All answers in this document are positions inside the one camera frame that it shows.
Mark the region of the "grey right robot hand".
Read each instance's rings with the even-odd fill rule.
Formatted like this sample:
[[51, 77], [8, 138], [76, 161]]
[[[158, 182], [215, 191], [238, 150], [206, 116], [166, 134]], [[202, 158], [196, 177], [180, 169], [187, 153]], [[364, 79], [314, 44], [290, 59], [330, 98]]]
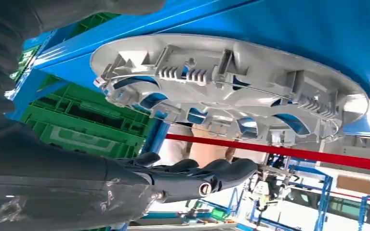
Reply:
[[145, 15], [163, 0], [0, 0], [0, 231], [71, 231], [142, 217], [154, 201], [199, 199], [239, 185], [256, 170], [249, 159], [190, 159], [152, 167], [158, 155], [108, 159], [43, 143], [5, 117], [14, 103], [10, 75], [26, 39], [99, 12]]

